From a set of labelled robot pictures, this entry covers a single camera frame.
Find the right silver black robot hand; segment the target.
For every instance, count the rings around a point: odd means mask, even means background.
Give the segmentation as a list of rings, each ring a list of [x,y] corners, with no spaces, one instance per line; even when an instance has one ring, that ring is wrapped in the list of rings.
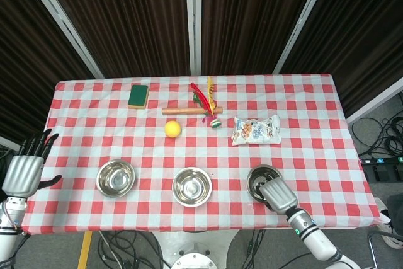
[[[252,189],[257,201],[265,204],[271,211],[284,215],[298,206],[298,198],[282,177],[270,180],[259,177],[253,182]]]

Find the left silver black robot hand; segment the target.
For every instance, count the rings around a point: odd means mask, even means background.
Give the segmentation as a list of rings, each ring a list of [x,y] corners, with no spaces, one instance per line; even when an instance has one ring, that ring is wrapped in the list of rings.
[[[51,134],[47,129],[33,137],[27,138],[13,156],[8,166],[1,190],[7,197],[28,198],[37,190],[57,184],[61,175],[42,181],[44,164],[59,134]]]

